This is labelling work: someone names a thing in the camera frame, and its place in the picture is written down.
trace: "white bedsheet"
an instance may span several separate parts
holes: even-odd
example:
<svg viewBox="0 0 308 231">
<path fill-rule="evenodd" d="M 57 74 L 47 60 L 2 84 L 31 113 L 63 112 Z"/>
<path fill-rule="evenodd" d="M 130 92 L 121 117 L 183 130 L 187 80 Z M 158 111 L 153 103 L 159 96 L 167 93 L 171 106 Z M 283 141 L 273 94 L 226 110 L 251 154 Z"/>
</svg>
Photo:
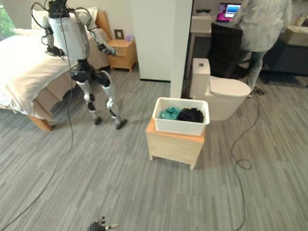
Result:
<svg viewBox="0 0 308 231">
<path fill-rule="evenodd" d="M 0 104 L 22 114 L 34 115 L 33 100 L 39 92 L 69 69 L 66 57 L 45 53 L 40 38 L 13 36 L 0 42 Z"/>
</svg>

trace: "humanoid robot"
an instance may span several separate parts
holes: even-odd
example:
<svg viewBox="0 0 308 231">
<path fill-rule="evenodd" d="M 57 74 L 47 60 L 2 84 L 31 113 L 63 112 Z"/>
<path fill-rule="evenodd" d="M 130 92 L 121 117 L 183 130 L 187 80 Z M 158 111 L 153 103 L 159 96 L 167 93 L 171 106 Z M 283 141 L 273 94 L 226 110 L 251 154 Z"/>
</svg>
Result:
<svg viewBox="0 0 308 231">
<path fill-rule="evenodd" d="M 33 19 L 40 27 L 45 29 L 46 35 L 42 37 L 41 41 L 47 45 L 46 53 L 54 56 L 66 54 L 71 59 L 78 60 L 77 66 L 72 70 L 71 77 L 84 92 L 84 100 L 94 123 L 100 124 L 102 118 L 97 116 L 93 105 L 95 97 L 91 91 L 89 80 L 95 80 L 102 85 L 104 92 L 108 95 L 106 107 L 111 117 L 116 121 L 116 129 L 121 129 L 127 123 L 127 120 L 121 119 L 119 108 L 115 102 L 112 80 L 106 71 L 95 70 L 87 60 L 90 54 L 90 45 L 85 26 L 98 43 L 98 49 L 101 52 L 116 55 L 116 51 L 113 47 L 109 47 L 103 39 L 104 31 L 96 26 L 89 11 L 79 11 L 81 7 L 77 9 L 68 8 L 66 2 L 67 0 L 51 0 L 48 2 L 48 9 L 38 2 L 35 2 L 31 7 Z M 41 6 L 45 12 L 34 16 L 33 8 L 36 4 Z M 54 46 L 54 38 L 58 41 L 59 48 Z"/>
</svg>

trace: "white wall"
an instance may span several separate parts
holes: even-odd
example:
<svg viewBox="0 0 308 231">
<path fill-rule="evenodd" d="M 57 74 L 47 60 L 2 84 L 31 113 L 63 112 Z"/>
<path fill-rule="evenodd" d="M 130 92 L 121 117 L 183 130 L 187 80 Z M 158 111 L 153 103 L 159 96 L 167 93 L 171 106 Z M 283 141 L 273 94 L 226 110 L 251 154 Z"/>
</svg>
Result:
<svg viewBox="0 0 308 231">
<path fill-rule="evenodd" d="M 175 0 L 131 0 L 141 79 L 170 81 Z"/>
<path fill-rule="evenodd" d="M 171 98 L 181 98 L 182 94 L 192 4 L 191 0 L 176 1 L 171 67 Z"/>
<path fill-rule="evenodd" d="M 180 98 L 192 0 L 131 0 L 142 79 L 171 81 Z"/>
<path fill-rule="evenodd" d="M 44 0 L 1 0 L 6 11 L 18 28 L 30 28 L 30 8 L 33 2 Z M 96 6 L 101 11 L 106 11 L 107 18 L 114 37 L 114 29 L 123 29 L 124 35 L 133 35 L 133 23 L 130 11 L 130 0 L 68 0 L 70 7 L 82 6 L 85 8 Z"/>
</svg>

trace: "laptop screen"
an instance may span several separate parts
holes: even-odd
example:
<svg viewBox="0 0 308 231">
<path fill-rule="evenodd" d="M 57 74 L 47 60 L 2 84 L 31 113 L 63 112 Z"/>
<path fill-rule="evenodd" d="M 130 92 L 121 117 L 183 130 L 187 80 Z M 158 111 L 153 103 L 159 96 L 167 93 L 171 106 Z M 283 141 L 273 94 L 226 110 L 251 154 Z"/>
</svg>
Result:
<svg viewBox="0 0 308 231">
<path fill-rule="evenodd" d="M 217 21 L 229 22 L 239 11 L 241 5 L 233 3 L 220 3 L 218 7 Z"/>
</svg>

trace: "robot leg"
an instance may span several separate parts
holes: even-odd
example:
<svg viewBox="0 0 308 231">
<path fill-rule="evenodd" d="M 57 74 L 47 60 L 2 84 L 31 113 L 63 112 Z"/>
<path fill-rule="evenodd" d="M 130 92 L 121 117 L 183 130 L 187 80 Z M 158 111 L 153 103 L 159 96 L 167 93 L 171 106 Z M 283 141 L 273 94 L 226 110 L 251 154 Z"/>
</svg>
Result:
<svg viewBox="0 0 308 231">
<path fill-rule="evenodd" d="M 92 90 L 91 87 L 89 85 L 89 82 L 86 80 L 84 82 L 78 82 L 77 81 L 78 86 L 80 86 L 80 88 L 82 89 L 83 93 L 84 93 L 84 100 L 88 106 L 89 112 L 91 113 L 93 119 L 94 119 L 94 123 L 100 124 L 102 122 L 102 118 L 100 116 L 97 116 L 96 114 L 96 110 L 95 107 L 93 105 L 93 102 L 95 101 L 95 97 L 92 94 Z"/>
<path fill-rule="evenodd" d="M 116 122 L 116 129 L 121 129 L 126 123 L 127 120 L 121 120 L 120 110 L 115 102 L 115 88 L 113 83 L 109 77 L 108 72 L 106 71 L 96 71 L 95 72 L 95 80 L 102 85 L 104 92 L 108 95 L 108 101 L 106 103 L 106 107 L 109 110 L 111 117 Z"/>
</svg>

